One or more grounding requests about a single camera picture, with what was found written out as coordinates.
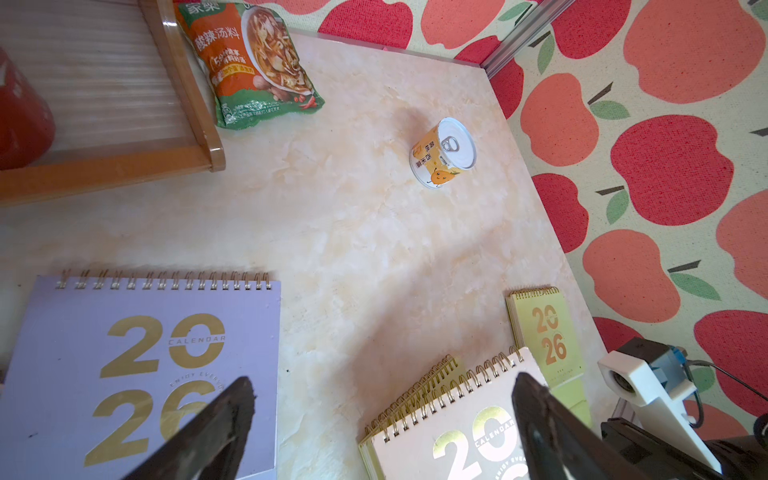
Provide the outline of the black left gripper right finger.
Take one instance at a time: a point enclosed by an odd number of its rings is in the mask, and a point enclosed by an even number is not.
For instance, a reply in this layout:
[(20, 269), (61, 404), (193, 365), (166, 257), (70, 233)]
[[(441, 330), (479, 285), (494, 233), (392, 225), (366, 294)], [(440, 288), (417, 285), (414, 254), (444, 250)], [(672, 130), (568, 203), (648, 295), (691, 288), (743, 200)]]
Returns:
[(532, 375), (517, 375), (512, 405), (532, 479), (645, 479)]

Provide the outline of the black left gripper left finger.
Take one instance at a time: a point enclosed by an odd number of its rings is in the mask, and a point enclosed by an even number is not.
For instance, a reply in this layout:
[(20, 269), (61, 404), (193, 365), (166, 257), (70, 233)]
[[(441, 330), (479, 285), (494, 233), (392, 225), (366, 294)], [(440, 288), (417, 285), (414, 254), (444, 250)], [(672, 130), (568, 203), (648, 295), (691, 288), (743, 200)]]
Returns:
[(253, 385), (237, 378), (128, 479), (234, 479), (255, 412)]

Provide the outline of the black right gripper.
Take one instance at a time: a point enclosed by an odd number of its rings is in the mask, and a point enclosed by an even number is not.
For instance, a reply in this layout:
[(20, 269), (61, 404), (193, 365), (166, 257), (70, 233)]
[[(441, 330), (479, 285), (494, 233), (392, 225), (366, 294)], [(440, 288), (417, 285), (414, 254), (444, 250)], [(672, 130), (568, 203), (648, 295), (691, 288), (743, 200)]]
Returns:
[(603, 442), (651, 479), (765, 479), (767, 449), (752, 436), (708, 440), (721, 472), (622, 418), (601, 424)]

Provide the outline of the pink calendar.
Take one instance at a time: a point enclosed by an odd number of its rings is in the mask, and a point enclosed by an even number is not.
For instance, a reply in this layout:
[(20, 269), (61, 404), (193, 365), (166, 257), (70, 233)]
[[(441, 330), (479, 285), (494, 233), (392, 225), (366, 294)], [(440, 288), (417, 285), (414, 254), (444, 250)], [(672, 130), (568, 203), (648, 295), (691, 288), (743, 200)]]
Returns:
[(512, 404), (521, 373), (546, 383), (530, 350), (512, 347), (396, 406), (359, 445), (368, 477), (528, 479)]

